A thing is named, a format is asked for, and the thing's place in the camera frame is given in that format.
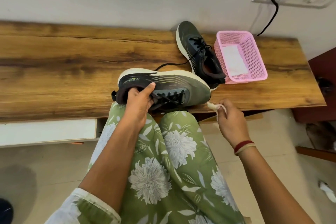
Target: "shoe sole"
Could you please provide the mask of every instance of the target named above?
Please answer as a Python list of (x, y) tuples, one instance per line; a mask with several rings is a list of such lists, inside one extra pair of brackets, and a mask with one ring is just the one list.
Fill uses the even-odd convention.
[[(182, 53), (183, 56), (185, 56), (185, 58), (188, 60), (190, 57), (187, 53), (187, 51), (185, 50), (185, 48), (183, 47), (182, 43), (181, 43), (181, 38), (180, 38), (180, 35), (179, 35), (179, 26), (177, 26), (177, 30), (176, 30), (176, 43), (177, 43), (177, 47), (178, 49), (180, 50), (180, 52)], [(195, 71), (194, 71), (194, 68), (193, 68), (193, 64), (191, 63), (191, 60), (189, 60), (189, 64), (191, 66), (191, 71), (193, 74), (195, 74)]]
[(122, 72), (120, 74), (120, 76), (118, 78), (118, 85), (119, 85), (119, 81), (122, 77), (124, 77), (126, 75), (129, 75), (129, 74), (138, 74), (138, 73), (155, 73), (155, 74), (153, 74), (154, 76), (158, 76), (158, 75), (180, 75), (180, 76), (190, 77), (192, 79), (198, 80), (199, 82), (203, 83), (204, 85), (206, 85), (210, 89), (208, 84), (205, 81), (203, 81), (202, 78), (200, 78), (199, 76), (197, 76), (193, 73), (190, 73), (189, 71), (172, 70), (172, 71), (165, 71), (165, 72), (157, 72), (157, 71), (153, 71), (153, 70), (149, 70), (149, 69), (145, 69), (145, 68), (130, 68), (130, 69), (125, 70), (124, 72)]

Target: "forearm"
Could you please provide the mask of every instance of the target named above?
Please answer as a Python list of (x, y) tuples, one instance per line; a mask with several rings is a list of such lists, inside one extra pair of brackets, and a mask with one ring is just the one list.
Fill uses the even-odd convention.
[(139, 131), (123, 117), (79, 188), (119, 212)]
[(257, 148), (247, 148), (239, 158), (266, 224), (314, 224)]

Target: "power cord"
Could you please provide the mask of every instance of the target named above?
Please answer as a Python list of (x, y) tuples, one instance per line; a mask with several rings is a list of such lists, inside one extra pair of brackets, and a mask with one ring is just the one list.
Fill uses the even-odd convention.
[(277, 13), (279, 11), (278, 3), (275, 0), (271, 0), (271, 1), (275, 5), (275, 13), (273, 14), (273, 17), (271, 18), (269, 23), (266, 25), (266, 27), (264, 27), (264, 29), (257, 36), (261, 35), (268, 28), (268, 26), (272, 23), (272, 21), (274, 20), (275, 16), (277, 15)]

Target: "left hand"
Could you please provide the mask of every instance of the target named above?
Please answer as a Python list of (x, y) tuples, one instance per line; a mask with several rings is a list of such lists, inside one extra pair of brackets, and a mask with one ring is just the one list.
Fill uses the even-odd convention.
[(140, 131), (146, 123), (148, 109), (154, 103), (150, 94), (155, 88), (155, 82), (149, 84), (141, 92), (137, 88), (131, 88), (128, 92), (124, 117), (131, 120)]

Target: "hand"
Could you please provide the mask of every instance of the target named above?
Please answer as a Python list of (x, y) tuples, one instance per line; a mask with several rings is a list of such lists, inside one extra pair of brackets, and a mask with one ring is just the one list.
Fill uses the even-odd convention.
[(235, 148), (240, 142), (250, 140), (244, 114), (229, 99), (219, 103), (226, 108), (226, 114), (222, 107), (218, 109), (219, 129), (230, 145)]
[(137, 88), (131, 88), (128, 92), (124, 120), (133, 122), (138, 131), (145, 126), (148, 109), (154, 103), (150, 97), (154, 88), (155, 82), (152, 82), (141, 92)]

